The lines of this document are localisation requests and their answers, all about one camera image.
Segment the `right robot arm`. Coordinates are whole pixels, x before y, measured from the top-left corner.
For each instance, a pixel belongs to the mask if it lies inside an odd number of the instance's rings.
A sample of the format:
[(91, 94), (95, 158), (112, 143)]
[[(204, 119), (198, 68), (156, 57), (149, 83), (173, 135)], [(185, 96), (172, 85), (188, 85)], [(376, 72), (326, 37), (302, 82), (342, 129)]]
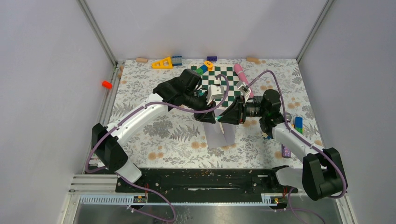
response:
[(245, 123), (247, 117), (258, 117), (262, 132), (288, 148), (302, 162), (302, 168), (274, 168), (275, 175), (268, 179), (270, 190), (280, 192), (286, 186), (294, 187), (302, 189), (314, 201), (342, 197), (347, 189), (347, 179), (338, 150), (310, 143), (285, 119), (282, 104), (282, 96), (273, 89), (248, 101), (237, 96), (218, 121), (239, 125)]

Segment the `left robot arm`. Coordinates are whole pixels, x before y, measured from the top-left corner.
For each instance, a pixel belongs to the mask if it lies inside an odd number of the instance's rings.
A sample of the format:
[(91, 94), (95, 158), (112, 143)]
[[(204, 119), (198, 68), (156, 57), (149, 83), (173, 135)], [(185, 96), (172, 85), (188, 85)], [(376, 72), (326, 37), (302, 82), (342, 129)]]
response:
[(121, 119), (106, 126), (97, 123), (92, 128), (90, 155), (96, 155), (105, 168), (126, 179), (132, 191), (141, 191), (145, 185), (142, 172), (123, 146), (148, 123), (173, 108), (192, 112), (197, 121), (214, 124), (217, 107), (214, 101), (208, 101), (207, 93), (202, 96), (197, 93), (201, 81), (197, 72), (184, 69), (180, 76), (158, 84), (138, 107)]

